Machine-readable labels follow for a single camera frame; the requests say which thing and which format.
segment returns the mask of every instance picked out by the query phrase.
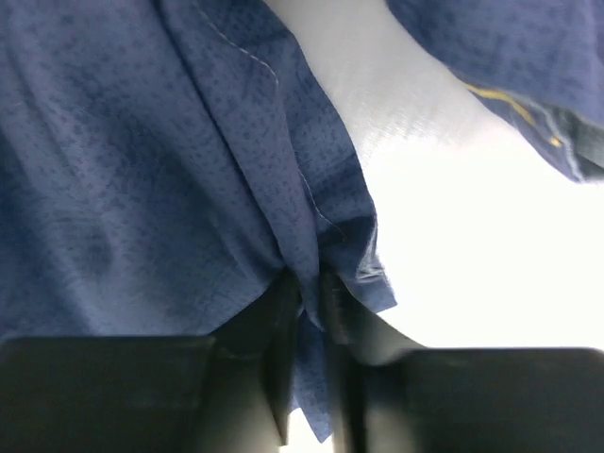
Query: dark plastic part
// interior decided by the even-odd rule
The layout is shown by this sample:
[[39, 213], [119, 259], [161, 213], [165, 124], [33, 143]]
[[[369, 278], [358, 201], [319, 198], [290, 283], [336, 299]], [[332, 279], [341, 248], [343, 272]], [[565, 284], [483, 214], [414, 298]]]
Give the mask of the dark plastic part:
[[1, 452], [277, 452], [299, 292], [283, 273], [208, 337], [0, 345]]
[[329, 273], [322, 305], [337, 453], [604, 451], [601, 352], [422, 349]]

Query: stitching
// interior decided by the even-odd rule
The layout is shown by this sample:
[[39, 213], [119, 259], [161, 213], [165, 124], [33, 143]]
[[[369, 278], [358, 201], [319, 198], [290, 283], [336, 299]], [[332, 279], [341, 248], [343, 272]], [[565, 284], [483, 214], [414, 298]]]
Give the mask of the stitching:
[[339, 226], [335, 225], [333, 222], [329, 221], [329, 219], [325, 215], [323, 215], [323, 213], [321, 213], [321, 211], [317, 207], [317, 204], [314, 202], [314, 198], [312, 197], [312, 193], [310, 192], [309, 182], [306, 180], [304, 175], [302, 175], [302, 172], [300, 171], [299, 168], [298, 168], [298, 173], [300, 174], [302, 181], [304, 181], [304, 184], [306, 184], [306, 187], [309, 190], [310, 202], [312, 203], [312, 206], [314, 207], [314, 210], [316, 211], [316, 213], [319, 214], [319, 217], [321, 217], [323, 220], [325, 220], [328, 224], [330, 224], [332, 227], [334, 227], [338, 230], [338, 232], [340, 233], [340, 236], [342, 236], [342, 241], [346, 241], [347, 238], [346, 238], [346, 235], [344, 234], [344, 232], [342, 231], [342, 229]]
[[511, 93], [511, 95], [513, 95], [514, 98], [516, 98], [516, 99], [520, 100], [521, 102], [524, 102], [528, 106], [532, 107], [533, 109], [540, 111], [544, 115], [545, 124], [547, 125], [547, 127], [549, 127], [549, 129], [552, 131], [554, 137], [556, 139], [558, 139], [558, 141], [562, 145], [562, 149], [564, 151], [564, 156], [566, 157], [566, 162], [568, 163], [568, 166], [570, 167], [570, 170], [571, 170], [573, 176], [577, 179], [578, 182], [584, 182], [585, 176], [583, 175], [583, 172], [579, 168], [579, 162], [577, 161], [577, 158], [573, 151], [572, 140], [568, 137], [568, 134], [561, 131], [556, 120], [553, 118], [551, 111], [548, 109], [545, 109], [543, 106], [534, 102], [530, 98], [527, 98], [524, 96], [519, 96], [515, 93]]
[[[535, 119], [533, 118], [530, 111], [525, 109], [520, 103], [518, 103], [513, 97], [511, 97], [506, 92], [502, 92], [501, 90], [491, 90], [491, 89], [479, 88], [479, 87], [475, 87], [474, 85], [470, 85], [469, 83], [465, 83], [465, 82], [462, 82], [462, 83], [463, 83], [463, 85], [465, 85], [465, 88], [468, 91], [470, 91], [480, 97], [483, 97], [485, 99], [494, 99], [496, 101], [507, 102], [520, 116], [522, 116], [522, 118], [527, 123], [529, 123], [531, 126], [533, 126], [537, 130], [537, 133], [539, 135], [542, 135], [541, 132], [539, 131], [539, 129], [536, 127], [537, 125], [536, 125]], [[546, 140], [549, 142], [549, 144], [556, 146], [557, 148], [560, 148], [562, 146], [560, 137], [556, 134], [552, 135], [551, 137], [549, 137]]]
[[246, 54], [248, 57], [250, 57], [251, 59], [257, 61], [262, 66], [264, 66], [266, 69], [268, 69], [269, 72], [273, 75], [273, 78], [275, 79], [275, 83], [277, 84], [277, 87], [279, 87], [279, 79], [277, 77], [277, 73], [275, 73], [275, 71], [273, 71], [273, 68], [271, 68], [266, 61], [264, 61], [262, 59], [259, 59], [254, 54], [252, 54], [252, 53], [248, 52], [247, 50], [241, 48], [235, 42], [233, 42], [229, 38], [227, 38], [227, 36], [222, 31], [220, 31], [218, 29], [218, 27], [214, 24], [214, 22], [211, 21], [211, 19], [208, 16], [208, 14], [206, 14], [206, 12], [203, 9], [201, 9], [200, 5], [196, 1], [194, 1], [194, 0], [192, 1], [192, 3], [193, 3], [193, 7], [199, 12], [199, 14], [202, 16], [202, 18], [204, 19], [204, 21], [210, 26], [210, 28], [212, 30], [214, 30], [214, 32], [218, 36], [220, 36], [224, 41], [226, 41], [232, 47], [235, 47], [236, 49], [240, 50], [241, 52], [243, 52], [244, 54]]
[[[279, 79], [277, 77], [277, 73], [273, 70], [273, 68], [271, 68], [271, 66], [264, 60], [259, 59], [258, 57], [256, 57], [254, 54], [250, 53], [249, 51], [241, 48], [239, 45], [237, 45], [235, 42], [231, 41], [227, 35], [225, 35], [222, 31], [220, 31], [218, 29], [218, 27], [211, 21], [210, 17], [208, 16], [208, 14], [201, 8], [201, 6], [195, 1], [192, 1], [193, 7], [195, 8], [195, 10], [197, 12], [199, 12], [199, 14], [201, 15], [202, 19], [210, 26], [210, 28], [218, 35], [220, 36], [225, 42], [227, 42], [230, 46], [235, 47], [236, 49], [238, 49], [239, 51], [243, 52], [245, 55], [247, 55], [248, 57], [250, 57], [251, 59], [253, 59], [254, 61], [258, 62], [259, 64], [261, 64], [262, 66], [264, 66], [266, 69], [268, 69], [268, 71], [273, 75], [273, 79], [275, 80], [275, 84], [277, 86], [277, 90], [279, 90]], [[319, 210], [319, 208], [317, 207], [314, 198], [312, 197], [312, 192], [310, 191], [310, 185], [309, 182], [304, 178], [304, 175], [302, 175], [302, 171], [298, 168], [298, 174], [300, 174], [300, 177], [302, 178], [302, 181], [304, 181], [304, 184], [306, 184], [307, 189], [309, 190], [309, 198], [310, 198], [310, 202], [312, 203], [312, 206], [314, 207], [314, 210], [316, 211], [317, 214], [319, 214], [319, 216], [325, 220], [328, 224], [330, 224], [332, 227], [335, 227], [339, 232], [340, 235], [343, 238], [343, 241], [346, 240], [346, 235], [344, 234], [344, 232], [340, 229], [339, 226], [335, 225], [333, 222], [331, 222], [330, 220], [328, 220], [328, 218], [323, 215], [323, 213]]]

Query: fabric seam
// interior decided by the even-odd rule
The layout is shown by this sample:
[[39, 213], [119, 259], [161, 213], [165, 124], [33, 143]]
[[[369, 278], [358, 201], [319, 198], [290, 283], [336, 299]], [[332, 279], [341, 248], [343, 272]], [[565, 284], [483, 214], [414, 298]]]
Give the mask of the fabric seam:
[[556, 122], [551, 117], [551, 114], [546, 109], [544, 109], [542, 106], [535, 103], [534, 101], [527, 99], [524, 96], [519, 96], [515, 93], [503, 92], [497, 89], [480, 89], [463, 81], [461, 83], [463, 83], [463, 85], [469, 92], [472, 92], [480, 97], [507, 102], [531, 126], [534, 126], [534, 119], [532, 118], [532, 115], [530, 115], [530, 112], [526, 110], [521, 103], [527, 104], [531, 108], [537, 109], [539, 112], [541, 112], [545, 117], [545, 123], [552, 132], [553, 137], [549, 139], [549, 144], [555, 147], [562, 146], [562, 149], [564, 150], [564, 157], [566, 159], [566, 162], [568, 163], [568, 166], [570, 167], [573, 176], [579, 182], [585, 181], [585, 177], [583, 176], [582, 171], [579, 169], [579, 163], [577, 161], [577, 158], [575, 157], [572, 143], [569, 141], [568, 137], [566, 137], [566, 135], [562, 133], [560, 128], [556, 125]]
[[[242, 47], [240, 47], [239, 45], [237, 45], [235, 42], [233, 42], [232, 40], [230, 40], [227, 37], [227, 35], [225, 35], [222, 31], [220, 31], [218, 29], [218, 27], [210, 19], [210, 17], [208, 16], [208, 14], [201, 8], [201, 6], [196, 1], [193, 0], [192, 4], [193, 4], [193, 7], [195, 8], [195, 10], [197, 12], [199, 12], [199, 15], [202, 17], [202, 19], [210, 26], [210, 28], [214, 31], [214, 33], [216, 33], [223, 41], [225, 41], [226, 43], [228, 43], [231, 47], [236, 48], [237, 50], [239, 50], [240, 52], [242, 52], [244, 55], [246, 55], [246, 56], [250, 57], [251, 59], [253, 59], [254, 61], [258, 62], [260, 65], [264, 66], [266, 69], [268, 69], [268, 71], [273, 76], [273, 79], [275, 80], [275, 86], [276, 86], [277, 90], [280, 91], [280, 84], [279, 84], [279, 78], [277, 76], [277, 73], [275, 72], [275, 70], [266, 61], [264, 61], [264, 60], [256, 57], [254, 54], [252, 54], [248, 50], [243, 49]], [[298, 170], [298, 174], [300, 174], [300, 177], [301, 177], [302, 181], [304, 182], [304, 184], [306, 185], [307, 189], [309, 190], [309, 199], [310, 199], [310, 202], [312, 204], [312, 207], [314, 208], [314, 211], [323, 220], [325, 220], [328, 224], [330, 224], [332, 227], [335, 227], [338, 230], [338, 232], [340, 233], [340, 235], [342, 236], [343, 241], [345, 241], [346, 240], [346, 235], [344, 234], [344, 232], [342, 231], [342, 229], [339, 226], [335, 225], [333, 222], [331, 222], [319, 210], [319, 207], [317, 206], [316, 202], [314, 201], [314, 198], [312, 197], [312, 191], [310, 190], [310, 185], [309, 185], [308, 181], [306, 180], [306, 178], [304, 177], [304, 175], [302, 174], [302, 171], [300, 170], [300, 167], [298, 167], [297, 170]]]

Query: white sheet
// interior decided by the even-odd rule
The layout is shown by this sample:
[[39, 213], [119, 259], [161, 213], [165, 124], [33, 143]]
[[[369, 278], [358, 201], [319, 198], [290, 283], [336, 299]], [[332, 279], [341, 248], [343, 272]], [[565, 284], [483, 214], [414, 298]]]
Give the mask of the white sheet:
[[549, 168], [383, 0], [266, 2], [357, 147], [398, 302], [384, 319], [429, 346], [604, 348], [604, 189]]

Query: blue patterned fabric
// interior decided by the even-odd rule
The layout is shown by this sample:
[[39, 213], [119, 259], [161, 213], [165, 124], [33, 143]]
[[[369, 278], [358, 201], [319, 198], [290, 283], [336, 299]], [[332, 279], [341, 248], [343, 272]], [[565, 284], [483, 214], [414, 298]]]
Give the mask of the blue patterned fabric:
[[0, 1], [0, 339], [212, 331], [283, 267], [328, 434], [319, 261], [394, 300], [355, 150], [260, 0]]
[[575, 181], [604, 176], [604, 1], [388, 0], [433, 57], [481, 92], [551, 165]]

